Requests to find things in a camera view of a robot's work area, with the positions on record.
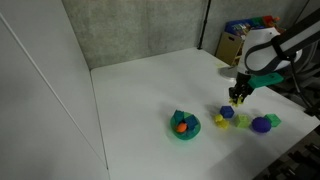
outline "blue block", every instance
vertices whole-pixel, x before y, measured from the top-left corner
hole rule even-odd
[[[224,118],[232,118],[232,116],[234,115],[234,111],[231,106],[222,106],[220,109],[220,114]]]
[[[198,125],[198,121],[194,115],[191,115],[184,119],[184,121],[187,123],[188,130],[194,130],[196,125]]]
[[[174,112],[174,115],[173,115],[174,119],[175,119],[175,122],[176,122],[176,125],[178,125],[184,118],[184,113],[183,111],[179,111],[179,110],[176,110]]]

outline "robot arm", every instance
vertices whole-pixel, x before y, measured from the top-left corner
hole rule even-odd
[[[241,104],[253,92],[252,75],[263,76],[300,59],[304,47],[320,39],[320,9],[283,34],[275,28],[251,30],[238,65],[237,83],[229,88],[230,102]]]

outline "orange ball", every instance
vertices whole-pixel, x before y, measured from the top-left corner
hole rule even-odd
[[[177,126],[177,129],[176,131],[178,133],[183,133],[187,130],[187,123],[180,123],[178,126]]]

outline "green bowl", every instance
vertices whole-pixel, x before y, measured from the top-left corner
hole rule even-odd
[[[187,113],[187,112],[184,112],[184,118],[187,118],[189,116],[191,116],[192,114],[190,113]],[[183,132],[183,133],[178,133],[176,131],[176,123],[175,123],[175,119],[174,119],[174,116],[172,116],[171,120],[170,120],[170,126],[171,126],[171,129],[172,129],[172,132],[175,136],[177,136],[177,138],[179,139],[182,139],[182,140],[189,140],[189,139],[192,139],[194,138],[199,132],[200,132],[200,129],[201,129],[201,124],[200,124],[200,121],[199,119],[196,117],[196,120],[198,122],[198,124],[195,126],[194,130],[192,131],[186,131],[186,132]]]

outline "purple ball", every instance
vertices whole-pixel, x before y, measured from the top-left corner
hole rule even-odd
[[[271,129],[271,123],[263,117],[257,117],[252,121],[252,129],[259,133],[266,133]]]

